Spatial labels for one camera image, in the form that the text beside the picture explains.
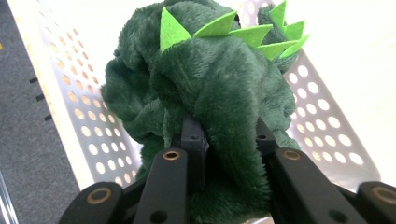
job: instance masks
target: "gray floor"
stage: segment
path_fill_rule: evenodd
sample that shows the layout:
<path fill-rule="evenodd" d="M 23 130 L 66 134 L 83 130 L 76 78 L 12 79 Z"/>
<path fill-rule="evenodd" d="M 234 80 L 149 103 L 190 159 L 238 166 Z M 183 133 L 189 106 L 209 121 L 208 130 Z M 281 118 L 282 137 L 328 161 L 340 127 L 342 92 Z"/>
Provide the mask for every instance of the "gray floor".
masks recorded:
<path fill-rule="evenodd" d="M 0 43 L 0 170 L 20 223 L 56 223 L 78 185 L 6 0 Z"/>

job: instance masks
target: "white surface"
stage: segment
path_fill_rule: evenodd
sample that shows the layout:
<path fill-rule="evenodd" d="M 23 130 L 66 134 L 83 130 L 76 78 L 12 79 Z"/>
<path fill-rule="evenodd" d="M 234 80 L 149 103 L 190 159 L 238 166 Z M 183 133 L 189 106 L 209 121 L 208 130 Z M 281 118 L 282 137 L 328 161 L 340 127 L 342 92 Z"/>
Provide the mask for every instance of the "white surface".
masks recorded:
<path fill-rule="evenodd" d="M 75 24 L 96 71 L 103 71 L 134 9 L 159 1 L 54 1 Z M 221 1 L 229 5 L 235 1 Z M 289 0 L 287 21 L 306 20 L 308 57 L 375 161 L 396 186 L 396 3 Z"/>

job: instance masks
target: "green plush toy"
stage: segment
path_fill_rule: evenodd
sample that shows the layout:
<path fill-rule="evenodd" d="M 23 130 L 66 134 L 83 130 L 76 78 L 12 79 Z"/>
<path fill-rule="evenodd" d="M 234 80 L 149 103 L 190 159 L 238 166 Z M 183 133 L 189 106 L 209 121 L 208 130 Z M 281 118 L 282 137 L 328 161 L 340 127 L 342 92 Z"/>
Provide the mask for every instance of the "green plush toy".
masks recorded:
<path fill-rule="evenodd" d="M 212 0 L 165 0 L 138 9 L 120 33 L 102 88 L 108 108 L 144 144 L 138 177 L 193 115 L 207 134 L 204 191 L 189 196 L 191 223 L 241 223 L 269 212 L 271 191 L 256 146 L 256 122 L 281 147 L 295 104 L 283 78 L 307 36 L 284 25 L 285 6 L 259 11 L 241 29 L 236 12 Z"/>

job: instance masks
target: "plush dinosaur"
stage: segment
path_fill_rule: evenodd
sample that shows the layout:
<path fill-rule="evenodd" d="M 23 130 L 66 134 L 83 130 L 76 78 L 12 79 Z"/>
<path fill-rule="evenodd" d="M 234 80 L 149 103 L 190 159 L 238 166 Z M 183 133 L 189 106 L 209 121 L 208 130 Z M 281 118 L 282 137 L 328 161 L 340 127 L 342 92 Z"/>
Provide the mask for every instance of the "plush dinosaur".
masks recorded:
<path fill-rule="evenodd" d="M 241 29 L 236 12 L 212 0 L 165 0 L 139 8 L 120 33 L 102 94 L 144 145 L 138 178 L 181 133 L 187 115 L 207 134 L 205 189 L 189 196 L 191 223 L 268 215 L 258 118 L 281 147 L 299 148 L 285 132 L 295 104 L 282 74 L 307 36 L 303 22 L 284 25 L 285 6 L 261 8 L 259 26 Z"/>

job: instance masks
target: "light green felt spike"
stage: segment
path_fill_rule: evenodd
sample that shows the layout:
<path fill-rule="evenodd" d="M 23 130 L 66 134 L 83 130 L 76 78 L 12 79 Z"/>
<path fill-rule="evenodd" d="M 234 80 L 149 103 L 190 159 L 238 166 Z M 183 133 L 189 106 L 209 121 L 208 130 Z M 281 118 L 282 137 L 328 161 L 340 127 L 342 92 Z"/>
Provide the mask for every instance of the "light green felt spike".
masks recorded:
<path fill-rule="evenodd" d="M 272 61 L 277 55 L 279 55 L 283 50 L 295 45 L 298 41 L 287 41 L 281 43 L 275 43 L 270 45 L 261 45 L 257 47 L 259 51 L 264 54 L 264 56 Z"/>
<path fill-rule="evenodd" d="M 249 46 L 257 48 L 272 28 L 272 24 L 265 24 L 249 27 L 246 29 L 233 30 L 229 33 L 229 35 L 237 36 L 243 39 Z"/>
<path fill-rule="evenodd" d="M 210 36 L 225 36 L 231 30 L 231 26 L 233 25 L 233 19 L 235 18 L 236 11 L 232 11 L 227 13 L 207 25 L 203 26 L 199 29 L 194 37 L 202 38 L 202 37 L 210 37 Z"/>
<path fill-rule="evenodd" d="M 282 29 L 285 25 L 285 13 L 286 13 L 286 0 L 279 4 L 278 6 L 274 7 L 270 11 L 270 16 L 274 23 Z"/>
<path fill-rule="evenodd" d="M 296 44 L 293 46 L 289 47 L 286 49 L 280 56 L 279 58 L 286 58 L 289 57 L 290 55 L 294 54 L 297 52 L 305 43 L 305 41 L 308 39 L 309 35 L 304 36 L 303 38 L 299 39 Z"/>
<path fill-rule="evenodd" d="M 161 15 L 160 49 L 164 52 L 181 41 L 191 39 L 189 32 L 163 8 Z"/>
<path fill-rule="evenodd" d="M 283 34 L 288 40 L 298 40 L 303 37 L 305 21 L 299 21 L 284 27 Z"/>

